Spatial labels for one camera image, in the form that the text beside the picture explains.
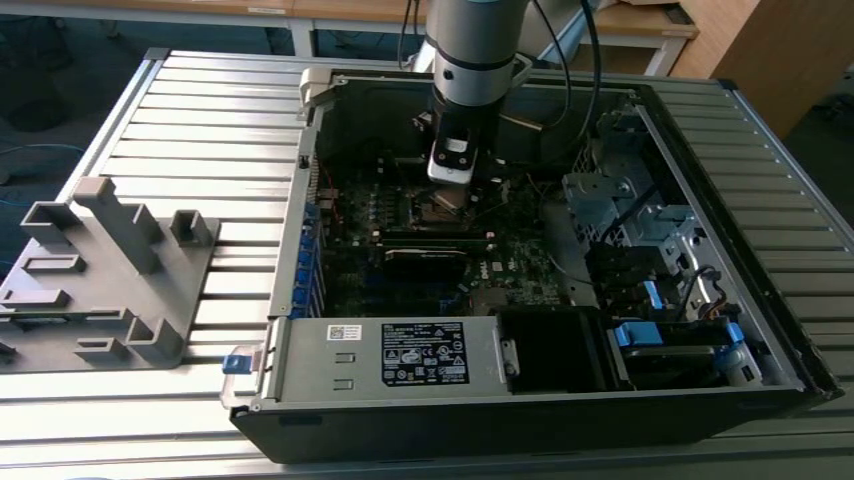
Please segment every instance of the power supply label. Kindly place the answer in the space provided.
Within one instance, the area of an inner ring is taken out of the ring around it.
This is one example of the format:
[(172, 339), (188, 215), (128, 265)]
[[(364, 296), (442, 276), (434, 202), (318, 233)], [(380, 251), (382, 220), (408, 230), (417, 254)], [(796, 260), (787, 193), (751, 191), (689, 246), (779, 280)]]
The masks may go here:
[(389, 387), (468, 383), (461, 323), (382, 323), (382, 383)]

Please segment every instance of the motherboard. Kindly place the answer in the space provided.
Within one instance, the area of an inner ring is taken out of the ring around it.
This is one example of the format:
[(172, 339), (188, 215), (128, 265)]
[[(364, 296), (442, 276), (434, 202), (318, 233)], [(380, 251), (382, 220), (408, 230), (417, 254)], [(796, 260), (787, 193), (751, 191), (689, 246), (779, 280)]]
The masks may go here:
[(476, 316), (568, 303), (537, 218), (547, 185), (523, 177), (454, 189), (425, 183), (418, 158), (366, 161), (318, 167), (324, 316)]

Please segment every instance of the white label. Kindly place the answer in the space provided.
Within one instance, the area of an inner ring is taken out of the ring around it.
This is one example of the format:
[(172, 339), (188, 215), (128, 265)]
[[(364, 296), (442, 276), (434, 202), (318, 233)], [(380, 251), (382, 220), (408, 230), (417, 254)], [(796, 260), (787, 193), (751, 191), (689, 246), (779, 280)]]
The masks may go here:
[(246, 8), (246, 10), (249, 11), (249, 13), (266, 13), (269, 15), (284, 15), (284, 9), (280, 9), (280, 8), (249, 7)]
[(361, 325), (329, 325), (326, 340), (361, 340)]
[(444, 148), (454, 153), (462, 153), (465, 151), (465, 148), (468, 148), (468, 142), (456, 138), (448, 138), (444, 141)]

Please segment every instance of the slotted metal surface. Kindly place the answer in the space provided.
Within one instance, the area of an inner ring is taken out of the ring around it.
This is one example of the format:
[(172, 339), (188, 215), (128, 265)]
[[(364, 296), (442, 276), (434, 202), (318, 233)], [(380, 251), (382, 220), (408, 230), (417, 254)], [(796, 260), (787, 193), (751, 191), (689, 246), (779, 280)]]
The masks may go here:
[[(0, 377), (0, 442), (10, 447), (0, 449), (0, 477), (337, 477), (361, 471), (400, 478), (607, 467), (615, 478), (639, 478), (619, 467), (657, 464), (645, 469), (655, 477), (711, 479), (747, 468), (764, 475), (849, 468), (852, 396), (677, 448), (296, 467), (262, 457), (218, 405), (218, 362), (262, 335), (301, 125), (296, 87), (312, 64), (389, 65), (172, 52), (140, 68), (76, 174), (113, 177), (122, 200), (145, 202), (157, 216), (193, 208), (222, 219), (185, 362), (169, 371)], [(611, 78), (645, 82), (660, 94), (788, 305), (849, 386), (854, 258), (832, 212), (716, 83)], [(253, 382), (238, 378), (237, 391), (250, 391)]]

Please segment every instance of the robotic arm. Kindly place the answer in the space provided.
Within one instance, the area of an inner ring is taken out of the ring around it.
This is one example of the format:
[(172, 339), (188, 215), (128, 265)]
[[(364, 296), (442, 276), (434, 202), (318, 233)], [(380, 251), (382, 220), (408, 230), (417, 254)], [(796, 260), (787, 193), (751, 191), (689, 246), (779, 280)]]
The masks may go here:
[(433, 61), (433, 133), (426, 175), (465, 185), (495, 142), (527, 0), (433, 0), (426, 42)]

